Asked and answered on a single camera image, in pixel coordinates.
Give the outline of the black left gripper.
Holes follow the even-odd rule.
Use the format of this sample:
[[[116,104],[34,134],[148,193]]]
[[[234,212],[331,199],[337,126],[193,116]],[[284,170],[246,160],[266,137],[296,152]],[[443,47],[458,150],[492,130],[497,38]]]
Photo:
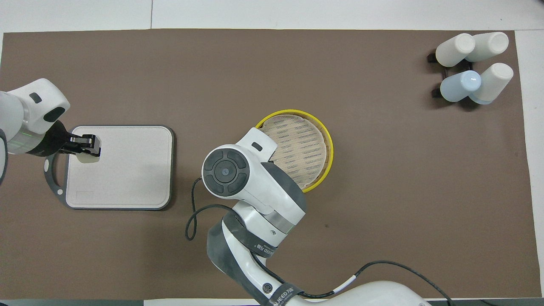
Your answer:
[[[77,146],[70,145],[70,142],[75,143]],[[66,130],[61,121],[56,121],[37,146],[37,156],[47,157],[60,152],[100,157],[100,145],[101,141],[95,134],[74,136]]]

